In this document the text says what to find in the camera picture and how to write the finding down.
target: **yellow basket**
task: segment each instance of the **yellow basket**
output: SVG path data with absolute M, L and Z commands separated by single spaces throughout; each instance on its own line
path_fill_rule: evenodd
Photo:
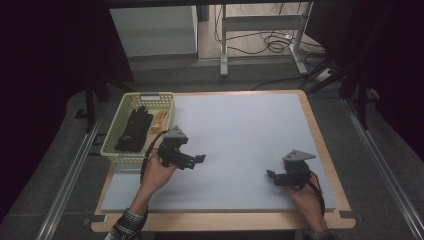
M 140 153 L 122 152 L 115 149 L 118 139 L 127 126 L 128 118 L 134 109 L 145 106 L 150 114 L 156 116 L 159 111 L 168 111 L 168 119 L 163 124 L 163 129 L 168 130 L 174 119 L 174 94 L 169 92 L 156 92 L 156 93 L 127 93 L 122 97 L 115 117 L 113 118 L 112 125 L 106 135 L 103 146 L 100 150 L 102 156 L 108 157 L 110 161 L 116 163 L 140 163 L 144 159 L 144 154 L 147 148 L 157 134 L 152 134 L 150 129 L 147 134 L 146 143 L 144 144 Z

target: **wrist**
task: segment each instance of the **wrist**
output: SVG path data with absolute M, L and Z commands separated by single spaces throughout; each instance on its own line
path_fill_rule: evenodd
M 138 215 L 143 216 L 153 193 L 154 191 L 148 188 L 143 188 L 141 186 L 130 206 L 130 210 Z
M 327 222 L 325 221 L 324 217 L 319 215 L 313 218 L 307 218 L 309 228 L 311 232 L 317 233 L 317 232 L 323 232 L 328 230 Z
M 140 189 L 137 192 L 137 195 L 140 195 L 141 198 L 145 198 L 150 200 L 150 198 L 153 196 L 153 194 L 156 192 L 155 189 L 150 188 L 148 186 L 145 185 L 141 185 Z

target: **hand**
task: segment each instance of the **hand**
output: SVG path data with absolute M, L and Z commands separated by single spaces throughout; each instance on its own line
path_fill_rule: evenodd
M 147 161 L 143 181 L 130 206 L 130 210 L 139 215 L 144 214 L 153 193 L 163 187 L 169 181 L 175 169 L 177 169 L 175 165 L 169 167 L 162 166 L 156 152 Z
M 310 181 L 318 185 L 318 179 L 312 174 Z M 296 191 L 292 187 L 284 187 L 296 208 L 305 217 L 312 232 L 322 232 L 328 229 L 327 223 L 321 214 L 321 206 L 315 191 L 306 184 L 301 190 Z

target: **metal rail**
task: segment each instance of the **metal rail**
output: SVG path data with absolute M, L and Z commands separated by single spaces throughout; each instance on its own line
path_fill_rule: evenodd
M 43 224 L 41 225 L 40 231 L 37 234 L 36 239 L 52 239 L 53 234 L 56 231 L 57 225 L 59 224 L 60 218 L 65 210 L 66 204 L 68 203 L 69 197 L 71 196 L 72 190 L 74 189 L 75 183 L 78 179 L 78 176 L 81 172 L 82 167 L 84 166 L 85 159 L 87 158 L 88 152 L 91 145 L 93 144 L 96 133 L 99 129 L 103 115 L 107 108 L 108 103 L 99 103 L 98 117 L 91 132 L 87 133 L 84 137 L 83 142 L 81 143 L 80 148 L 78 149 L 75 158 L 69 167 L 69 170 L 62 182 L 62 185 L 59 188 L 59 191 L 56 194 L 55 199 L 53 200 L 52 205 L 44 219 Z
M 380 172 L 380 175 L 383 178 L 386 187 L 388 188 L 400 212 L 405 218 L 405 221 L 408 224 L 412 234 L 415 236 L 415 239 L 424 239 L 423 221 L 419 213 L 415 209 L 411 199 L 402 189 L 399 182 L 396 180 L 396 177 L 390 170 L 389 165 L 386 163 L 386 160 L 378 149 L 369 131 L 365 130 L 362 127 L 362 124 L 357 119 L 355 107 L 352 106 L 352 103 L 346 99 L 342 99 L 342 102 L 347 108 L 356 130 L 358 131 L 362 141 L 370 152 L 372 160 L 375 166 L 377 167 L 377 170 Z

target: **shirt cuff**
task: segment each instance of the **shirt cuff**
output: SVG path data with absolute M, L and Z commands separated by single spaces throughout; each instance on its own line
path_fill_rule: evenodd
M 333 229 L 328 229 L 323 232 L 311 233 L 305 236 L 305 240 L 339 240 L 336 232 Z
M 121 218 L 113 226 L 111 239 L 131 239 L 143 227 L 144 217 L 127 208 Z

